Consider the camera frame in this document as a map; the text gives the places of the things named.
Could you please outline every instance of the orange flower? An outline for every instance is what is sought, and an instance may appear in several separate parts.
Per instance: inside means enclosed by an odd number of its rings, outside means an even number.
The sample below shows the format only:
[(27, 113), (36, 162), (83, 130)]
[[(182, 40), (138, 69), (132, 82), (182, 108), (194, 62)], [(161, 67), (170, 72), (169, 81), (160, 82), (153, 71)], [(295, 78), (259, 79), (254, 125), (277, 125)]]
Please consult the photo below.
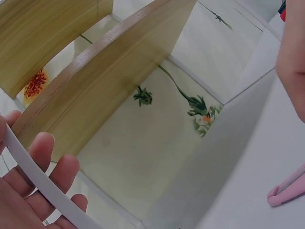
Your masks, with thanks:
[(48, 85), (49, 78), (46, 72), (41, 69), (30, 82), (24, 87), (23, 92), (23, 105), (28, 106), (33, 100), (42, 92)]
[(206, 115), (202, 118), (202, 121), (206, 122), (206, 123), (210, 123), (211, 122), (211, 117), (209, 115)]

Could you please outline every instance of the red object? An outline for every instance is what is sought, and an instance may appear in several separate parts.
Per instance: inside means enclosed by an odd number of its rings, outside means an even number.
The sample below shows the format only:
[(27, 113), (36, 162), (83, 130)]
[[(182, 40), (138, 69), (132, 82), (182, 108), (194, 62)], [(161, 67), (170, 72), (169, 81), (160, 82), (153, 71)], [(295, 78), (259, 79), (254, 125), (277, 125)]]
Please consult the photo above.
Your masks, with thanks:
[(286, 10), (284, 10), (284, 12), (281, 14), (281, 19), (286, 21)]

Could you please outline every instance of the pink object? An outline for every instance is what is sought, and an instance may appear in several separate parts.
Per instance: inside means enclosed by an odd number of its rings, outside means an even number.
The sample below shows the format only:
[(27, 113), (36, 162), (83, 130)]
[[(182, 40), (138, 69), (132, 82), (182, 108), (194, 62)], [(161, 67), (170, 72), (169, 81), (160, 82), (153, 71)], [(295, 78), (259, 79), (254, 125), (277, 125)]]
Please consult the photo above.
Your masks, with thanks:
[(287, 180), (274, 187), (267, 195), (270, 206), (279, 206), (305, 193), (305, 165), (296, 170)]

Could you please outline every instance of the wooden shelf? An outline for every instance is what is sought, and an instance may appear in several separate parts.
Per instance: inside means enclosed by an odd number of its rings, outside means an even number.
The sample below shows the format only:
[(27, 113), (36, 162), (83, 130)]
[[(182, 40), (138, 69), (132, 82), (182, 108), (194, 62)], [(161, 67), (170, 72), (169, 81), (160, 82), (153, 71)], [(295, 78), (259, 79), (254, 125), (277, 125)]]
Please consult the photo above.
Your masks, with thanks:
[(53, 160), (78, 154), (171, 53), (196, 0), (155, 0), (106, 33), (56, 77), (13, 126), (28, 147), (40, 131), (56, 138)]
[(52, 57), (112, 12), (113, 0), (0, 3), (0, 87), (11, 97)]

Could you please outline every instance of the hand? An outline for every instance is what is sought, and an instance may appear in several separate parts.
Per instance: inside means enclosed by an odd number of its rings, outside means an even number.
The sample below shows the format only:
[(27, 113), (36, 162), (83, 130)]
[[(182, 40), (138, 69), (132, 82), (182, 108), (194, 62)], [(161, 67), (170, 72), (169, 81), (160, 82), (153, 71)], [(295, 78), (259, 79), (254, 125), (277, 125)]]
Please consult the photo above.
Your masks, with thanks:
[(305, 122), (305, 1), (286, 1), (286, 23), (276, 70), (300, 119)]
[[(11, 126), (20, 116), (19, 111), (11, 112), (5, 118), (0, 116), (0, 140), (3, 140), (6, 122)], [(51, 162), (54, 139), (48, 133), (39, 133), (29, 147), (29, 153), (36, 164), (45, 172)], [(4, 149), (0, 143), (0, 154)], [(63, 156), (50, 179), (66, 193), (79, 171), (79, 162), (74, 156)], [(20, 167), (16, 166), (0, 178), (0, 228), (1, 229), (75, 229), (64, 216), (54, 223), (44, 226), (43, 221), (55, 208), (39, 191), (31, 192), (35, 186), (26, 177)], [(87, 208), (85, 196), (77, 194), (71, 200), (83, 211)]]

